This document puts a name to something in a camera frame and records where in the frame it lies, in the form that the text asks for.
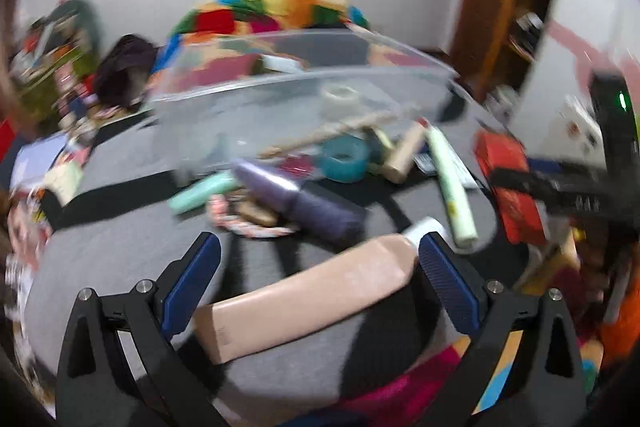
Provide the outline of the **person's right hand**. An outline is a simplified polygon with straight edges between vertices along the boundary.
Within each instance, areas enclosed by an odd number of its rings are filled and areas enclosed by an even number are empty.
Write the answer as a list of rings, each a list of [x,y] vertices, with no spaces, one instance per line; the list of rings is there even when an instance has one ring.
[[[570,227],[579,259],[580,289],[584,292],[582,303],[573,312],[581,329],[638,329],[639,328],[639,243],[623,250],[622,261],[629,270],[625,297],[620,304],[617,321],[606,325],[597,321],[597,304],[603,303],[611,286],[611,271],[605,269],[605,247],[611,225],[599,221],[574,220]]]

